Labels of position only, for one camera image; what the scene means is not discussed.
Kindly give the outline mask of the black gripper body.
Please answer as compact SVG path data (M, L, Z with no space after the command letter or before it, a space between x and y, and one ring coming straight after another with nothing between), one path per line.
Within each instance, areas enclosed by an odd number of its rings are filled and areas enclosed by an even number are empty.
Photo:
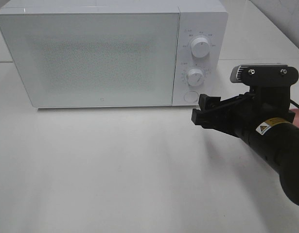
M271 118L282 118L292 123L294 114L289 110L290 87L251 86L248 92L221 100L213 97L210 109L215 110L216 130L246 138L258 125Z

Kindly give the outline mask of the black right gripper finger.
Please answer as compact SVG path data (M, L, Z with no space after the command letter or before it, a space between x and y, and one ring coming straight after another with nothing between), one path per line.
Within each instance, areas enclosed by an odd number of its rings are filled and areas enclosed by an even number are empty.
M201 111L207 111L215 108L221 101L220 97L211 97L206 94L199 96L198 105Z

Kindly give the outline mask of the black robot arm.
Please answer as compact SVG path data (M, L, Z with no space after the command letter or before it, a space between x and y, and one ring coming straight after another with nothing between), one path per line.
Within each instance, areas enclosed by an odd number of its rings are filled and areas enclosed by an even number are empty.
M299 206L299 127L289 110L290 88L251 87L227 100L201 94L198 104L192 122L244 141L278 173L285 195Z

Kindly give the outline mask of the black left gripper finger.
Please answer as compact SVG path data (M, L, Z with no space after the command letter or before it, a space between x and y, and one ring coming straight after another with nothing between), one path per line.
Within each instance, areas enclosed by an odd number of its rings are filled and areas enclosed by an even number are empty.
M202 128L212 128L210 116L199 109L192 110L191 120L196 126L201 126Z

